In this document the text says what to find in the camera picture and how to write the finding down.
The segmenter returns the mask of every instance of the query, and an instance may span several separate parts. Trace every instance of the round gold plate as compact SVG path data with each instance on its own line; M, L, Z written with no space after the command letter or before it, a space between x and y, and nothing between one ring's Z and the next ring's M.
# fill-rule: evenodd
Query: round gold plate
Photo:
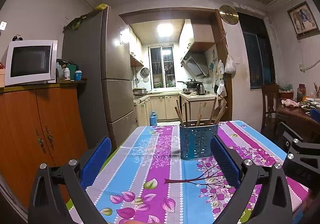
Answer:
M234 8L229 5L222 5L219 8L221 18L228 24L235 25L239 22L239 16Z

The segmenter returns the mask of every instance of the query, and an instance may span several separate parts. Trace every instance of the floral tablecloth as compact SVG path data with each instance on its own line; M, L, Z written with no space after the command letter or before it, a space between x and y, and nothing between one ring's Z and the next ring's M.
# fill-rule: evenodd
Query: floral tablecloth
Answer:
M218 135L243 159L258 165L283 163L286 153L242 121L220 122ZM287 178L292 209L308 189ZM240 222L253 209L261 185L256 185ZM138 127L114 153L87 193L108 223L211 224L229 202L228 185L214 157L180 158L179 126ZM81 219L74 207L70 215Z

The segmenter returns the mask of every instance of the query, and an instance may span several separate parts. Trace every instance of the green container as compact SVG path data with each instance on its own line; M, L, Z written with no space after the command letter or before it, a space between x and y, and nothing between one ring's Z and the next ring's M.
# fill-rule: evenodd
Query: green container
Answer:
M70 70L70 79L75 80L75 72L76 72L76 65L67 65L67 68Z

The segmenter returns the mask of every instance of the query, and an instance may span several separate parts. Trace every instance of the refrigerator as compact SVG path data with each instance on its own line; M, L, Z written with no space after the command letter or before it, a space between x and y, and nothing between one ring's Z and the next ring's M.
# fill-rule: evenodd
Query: refrigerator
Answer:
M115 149L137 127L129 43L122 42L127 25L110 7L85 17L78 28L66 26L62 59L77 64L87 78L78 87L78 103L88 147L108 136Z

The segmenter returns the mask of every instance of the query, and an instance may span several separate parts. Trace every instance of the perforated plastic basket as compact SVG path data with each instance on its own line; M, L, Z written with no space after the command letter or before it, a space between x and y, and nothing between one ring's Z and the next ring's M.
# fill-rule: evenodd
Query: perforated plastic basket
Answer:
M189 121L191 127L180 127L180 149L181 158L193 160L212 156L210 149L211 137L218 132L218 125L211 122L207 126L208 120L201 120L200 125L195 126L197 121Z

